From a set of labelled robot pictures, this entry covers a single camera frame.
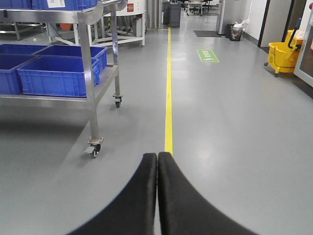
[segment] white plastic bag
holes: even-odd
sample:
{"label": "white plastic bag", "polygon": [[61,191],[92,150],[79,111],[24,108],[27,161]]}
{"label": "white plastic bag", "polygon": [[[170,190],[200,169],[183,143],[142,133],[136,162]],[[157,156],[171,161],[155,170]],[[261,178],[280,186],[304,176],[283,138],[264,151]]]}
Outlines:
{"label": "white plastic bag", "polygon": [[298,29],[296,33],[294,34],[294,37],[296,39],[304,39],[304,35],[305,35],[305,30]]}
{"label": "white plastic bag", "polygon": [[246,23],[246,21],[242,21],[241,23],[235,22],[233,27],[234,28],[243,28],[245,23]]}

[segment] blue storage bin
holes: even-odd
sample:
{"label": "blue storage bin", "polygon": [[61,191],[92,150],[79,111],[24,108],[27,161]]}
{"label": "blue storage bin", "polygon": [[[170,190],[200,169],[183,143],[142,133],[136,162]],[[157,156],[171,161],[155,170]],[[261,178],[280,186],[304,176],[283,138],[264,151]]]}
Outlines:
{"label": "blue storage bin", "polygon": [[2,44],[0,54],[27,54],[31,55],[47,46],[41,45],[21,45],[21,44]]}
{"label": "blue storage bin", "polygon": [[[92,59],[94,83],[100,82],[99,60]],[[83,60],[43,56],[18,69],[24,94],[86,97]]]}
{"label": "blue storage bin", "polygon": [[32,7],[35,10],[79,11],[96,6],[97,2],[98,0],[32,0]]}
{"label": "blue storage bin", "polygon": [[[107,51],[106,47],[90,47],[92,59],[98,59],[100,63],[100,72],[107,66]],[[36,53],[37,55],[49,56],[72,56],[82,57],[81,47],[68,45],[52,45]]]}
{"label": "blue storage bin", "polygon": [[36,56],[0,55],[0,94],[21,94],[22,84],[17,68]]}
{"label": "blue storage bin", "polygon": [[31,9],[32,0],[0,0],[2,9]]}

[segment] red sticker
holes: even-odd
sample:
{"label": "red sticker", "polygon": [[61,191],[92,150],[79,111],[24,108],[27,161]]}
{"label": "red sticker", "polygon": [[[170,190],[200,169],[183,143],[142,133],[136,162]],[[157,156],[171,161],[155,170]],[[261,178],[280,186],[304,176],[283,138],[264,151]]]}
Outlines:
{"label": "red sticker", "polygon": [[127,4],[127,12],[134,12],[134,4],[133,3]]}

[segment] trash can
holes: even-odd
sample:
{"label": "trash can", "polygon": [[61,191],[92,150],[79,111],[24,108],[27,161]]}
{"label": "trash can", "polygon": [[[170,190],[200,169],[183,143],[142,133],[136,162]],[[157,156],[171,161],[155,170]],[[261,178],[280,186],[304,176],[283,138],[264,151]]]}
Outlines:
{"label": "trash can", "polygon": [[231,31],[232,26],[234,26],[234,24],[227,24],[226,25],[226,29],[225,29],[225,37],[226,38],[230,38],[230,31]]}
{"label": "trash can", "polygon": [[170,3],[170,27],[180,27],[181,3]]}
{"label": "trash can", "polygon": [[243,29],[244,28],[235,28],[234,26],[231,26],[229,39],[231,41],[240,41]]}
{"label": "trash can", "polygon": [[169,24],[170,23],[170,2],[165,1],[163,2],[163,24]]}

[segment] wheel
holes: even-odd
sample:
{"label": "wheel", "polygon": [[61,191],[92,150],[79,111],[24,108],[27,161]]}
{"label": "wheel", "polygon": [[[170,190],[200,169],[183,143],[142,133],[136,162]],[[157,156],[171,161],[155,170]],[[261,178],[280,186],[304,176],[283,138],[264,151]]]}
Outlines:
{"label": "wheel", "polygon": [[100,149],[101,149],[101,145],[100,144],[97,144],[96,146],[94,145],[94,150],[92,151],[92,153],[90,153],[90,156],[92,158],[96,158],[100,152]]}

